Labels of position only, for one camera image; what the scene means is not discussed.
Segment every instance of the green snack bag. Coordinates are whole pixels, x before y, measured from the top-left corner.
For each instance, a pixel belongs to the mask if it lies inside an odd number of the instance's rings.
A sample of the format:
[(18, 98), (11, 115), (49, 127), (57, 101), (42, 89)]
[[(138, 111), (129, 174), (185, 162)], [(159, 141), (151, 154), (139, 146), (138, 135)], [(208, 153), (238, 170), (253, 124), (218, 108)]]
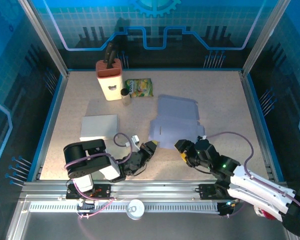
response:
[(132, 98), (154, 96), (151, 78), (128, 79), (125, 87), (129, 89)]

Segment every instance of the table surface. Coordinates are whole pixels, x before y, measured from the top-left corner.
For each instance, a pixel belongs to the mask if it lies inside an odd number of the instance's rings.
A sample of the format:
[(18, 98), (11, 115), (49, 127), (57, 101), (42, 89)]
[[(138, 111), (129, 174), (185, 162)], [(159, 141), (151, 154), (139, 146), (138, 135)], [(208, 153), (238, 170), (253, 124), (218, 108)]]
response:
[[(106, 101), (94, 71), (70, 73), (43, 164), (41, 180), (68, 179), (64, 170), (63, 148), (80, 141), (84, 116), (118, 114), (119, 132), (129, 136), (138, 135), (141, 143), (147, 142), (150, 121), (157, 116), (158, 96), (162, 94), (196, 100), (199, 121), (208, 136), (224, 131), (246, 136), (254, 147), (254, 156), (249, 161), (248, 168), (268, 178), (237, 71), (124, 71), (122, 77), (123, 80), (151, 78), (154, 97), (133, 98), (130, 105), (123, 106), (120, 100)], [(251, 154), (249, 145), (239, 136), (225, 134), (209, 140), (220, 154), (241, 164)], [(119, 137), (118, 142), (126, 141)], [(129, 153), (129, 149), (115, 146), (112, 140), (106, 140), (105, 143), (108, 153), (117, 159)], [(103, 178), (99, 172), (92, 176), (94, 179)], [(210, 180), (214, 177), (188, 167), (176, 150), (158, 148), (147, 164), (146, 171), (127, 179)]]

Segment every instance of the purple cable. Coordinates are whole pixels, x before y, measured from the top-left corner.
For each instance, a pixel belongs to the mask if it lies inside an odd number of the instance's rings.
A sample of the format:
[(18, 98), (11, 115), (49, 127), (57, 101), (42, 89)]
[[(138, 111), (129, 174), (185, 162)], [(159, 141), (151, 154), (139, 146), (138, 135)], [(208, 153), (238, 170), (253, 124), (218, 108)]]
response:
[[(124, 164), (126, 161), (129, 160), (129, 158), (130, 158), (131, 155), (132, 155), (132, 150), (133, 150), (133, 149), (132, 149), (132, 142), (131, 142), (130, 138), (129, 138), (126, 134), (124, 134), (124, 133), (122, 133), (122, 132), (118, 132), (118, 133), (117, 133), (116, 135), (114, 135), (114, 137), (113, 137), (113, 142), (114, 142), (115, 145), (117, 145), (117, 146), (119, 146), (119, 147), (125, 147), (125, 146), (126, 146), (126, 145), (120, 145), (120, 144), (118, 144), (118, 143), (116, 142), (116, 137), (117, 137), (118, 135), (123, 135), (124, 137), (126, 137), (126, 139), (128, 140), (128, 142), (129, 142), (129, 144), (130, 144), (130, 153), (129, 153), (129, 155), (128, 155), (123, 161), (120, 161), (120, 162), (117, 163), (117, 164)], [(112, 157), (112, 155), (111, 155), (110, 153), (97, 153), (97, 154), (93, 154), (93, 155), (90, 155), (90, 156), (85, 156), (85, 157), (82, 157), (82, 158), (73, 160), (73, 161), (67, 163), (66, 165), (64, 165), (64, 168), (67, 170), (68, 167), (70, 167), (70, 166), (72, 166), (72, 165), (74, 165), (74, 164), (80, 163), (80, 162), (82, 162), (82, 161), (84, 161), (84, 160), (91, 159), (91, 158), (96, 158), (96, 157), (103, 157), (103, 156), (107, 156), (107, 157), (109, 157), (109, 158), (112, 158), (114, 161), (116, 161), (116, 160)]]
[(244, 161), (244, 164), (243, 164), (243, 167), (244, 167), (244, 171), (245, 173), (249, 176), (249, 178), (253, 181), (256, 181), (257, 183), (269, 188), (269, 189), (272, 189), (273, 191), (277, 191), (278, 193), (282, 194), (283, 196), (286, 196), (288, 199), (290, 199), (291, 201), (295, 202), (295, 204), (297, 204), (299, 207), (300, 207), (300, 202), (298, 200), (296, 200), (294, 197), (286, 194), (284, 191), (280, 190), (280, 189), (277, 189), (275, 188), (274, 186), (271, 186), (270, 184), (264, 182), (264, 181), (261, 181), (255, 177), (253, 177), (250, 172), (248, 171), (248, 168), (247, 168), (247, 164), (248, 164), (248, 161), (253, 157), (254, 153), (255, 153), (255, 150), (254, 150), (254, 147), (252, 146), (252, 143), (249, 141), (248, 138), (246, 138), (245, 136), (241, 135), (240, 133), (237, 133), (237, 132), (234, 132), (234, 131), (223, 131), (223, 132), (219, 132), (217, 134), (213, 134), (211, 136), (207, 136), (207, 138), (213, 138), (213, 137), (216, 137), (216, 136), (219, 136), (219, 135), (222, 135), (222, 134), (234, 134), (234, 135), (237, 135), (237, 136), (240, 136), (242, 137), (244, 140), (247, 141), (247, 143), (249, 144), (250, 148), (251, 148), (251, 154), (250, 156)]

